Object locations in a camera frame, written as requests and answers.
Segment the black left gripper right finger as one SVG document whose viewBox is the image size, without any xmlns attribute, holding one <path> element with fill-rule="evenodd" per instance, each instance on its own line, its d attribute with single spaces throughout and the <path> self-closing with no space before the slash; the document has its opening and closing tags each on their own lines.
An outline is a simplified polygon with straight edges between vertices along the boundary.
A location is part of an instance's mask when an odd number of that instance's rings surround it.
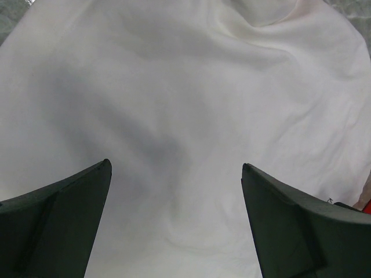
<svg viewBox="0 0 371 278">
<path fill-rule="evenodd" d="M 370 215 L 286 185 L 251 164 L 242 190 L 263 277 L 370 277 Z"/>
</svg>

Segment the white Coca-Cola t-shirt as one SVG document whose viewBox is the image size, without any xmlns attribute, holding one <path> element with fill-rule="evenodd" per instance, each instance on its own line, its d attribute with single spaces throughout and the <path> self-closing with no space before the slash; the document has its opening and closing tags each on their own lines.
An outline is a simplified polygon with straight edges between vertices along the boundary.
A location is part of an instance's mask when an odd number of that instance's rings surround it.
<svg viewBox="0 0 371 278">
<path fill-rule="evenodd" d="M 260 277 L 242 166 L 355 204 L 367 45 L 323 1 L 36 1 L 1 46 L 1 199 L 103 159 L 88 277 Z"/>
</svg>

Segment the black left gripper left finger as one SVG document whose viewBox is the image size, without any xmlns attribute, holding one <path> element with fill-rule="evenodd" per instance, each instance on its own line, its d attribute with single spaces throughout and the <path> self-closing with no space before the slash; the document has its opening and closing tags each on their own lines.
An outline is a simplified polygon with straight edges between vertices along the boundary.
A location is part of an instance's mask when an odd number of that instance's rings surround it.
<svg viewBox="0 0 371 278">
<path fill-rule="evenodd" d="M 1 277 L 84 277 L 112 177 L 108 159 L 1 202 Z"/>
</svg>

